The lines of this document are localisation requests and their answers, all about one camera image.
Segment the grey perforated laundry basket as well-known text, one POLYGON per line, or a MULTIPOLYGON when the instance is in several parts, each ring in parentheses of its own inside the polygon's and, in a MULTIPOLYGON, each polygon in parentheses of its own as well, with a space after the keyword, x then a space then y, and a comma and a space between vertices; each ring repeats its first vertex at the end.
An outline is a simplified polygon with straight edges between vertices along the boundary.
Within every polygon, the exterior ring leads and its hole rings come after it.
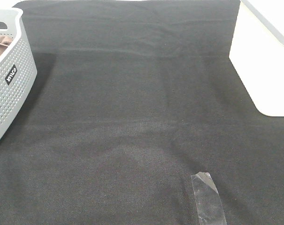
POLYGON ((19 8, 0 8, 0 36, 12 43, 0 54, 0 139, 24 104, 37 76, 37 68, 19 8))

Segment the black table cloth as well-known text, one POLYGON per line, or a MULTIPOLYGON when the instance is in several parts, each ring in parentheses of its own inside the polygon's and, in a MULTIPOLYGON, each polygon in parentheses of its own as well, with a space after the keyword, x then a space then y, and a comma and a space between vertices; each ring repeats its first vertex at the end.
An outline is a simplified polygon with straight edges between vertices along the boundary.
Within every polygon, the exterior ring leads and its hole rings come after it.
POLYGON ((0 225, 284 225, 284 118, 228 54, 237 0, 24 1, 34 85, 0 141, 0 225))

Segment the clear adhesive tape strip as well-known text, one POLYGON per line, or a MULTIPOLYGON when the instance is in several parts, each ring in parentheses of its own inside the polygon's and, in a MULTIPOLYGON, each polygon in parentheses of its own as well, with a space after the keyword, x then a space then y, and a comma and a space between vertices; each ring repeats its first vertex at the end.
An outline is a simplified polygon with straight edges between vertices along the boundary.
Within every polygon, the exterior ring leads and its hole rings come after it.
POLYGON ((210 173, 191 176, 194 199, 200 225, 227 225, 222 201, 210 173))

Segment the white plastic basket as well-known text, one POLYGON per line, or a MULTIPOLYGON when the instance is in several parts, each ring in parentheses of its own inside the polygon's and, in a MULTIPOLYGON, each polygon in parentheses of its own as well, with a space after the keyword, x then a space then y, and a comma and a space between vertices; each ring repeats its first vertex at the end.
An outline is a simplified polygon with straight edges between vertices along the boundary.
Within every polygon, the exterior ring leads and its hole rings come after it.
POLYGON ((284 117, 284 0, 242 0, 231 60, 257 110, 284 117))

